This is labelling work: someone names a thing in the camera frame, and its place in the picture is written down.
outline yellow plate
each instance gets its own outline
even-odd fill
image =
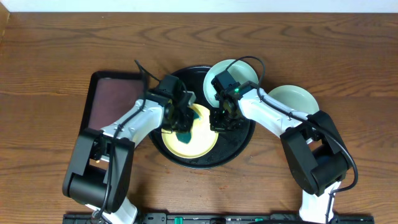
[[[176,156],[194,159],[209,152],[217,142],[218,133],[210,131],[210,110],[202,105],[193,104],[191,109],[198,113],[199,118],[193,120],[191,141],[180,142],[175,133],[166,133],[162,129],[162,139],[167,149]]]

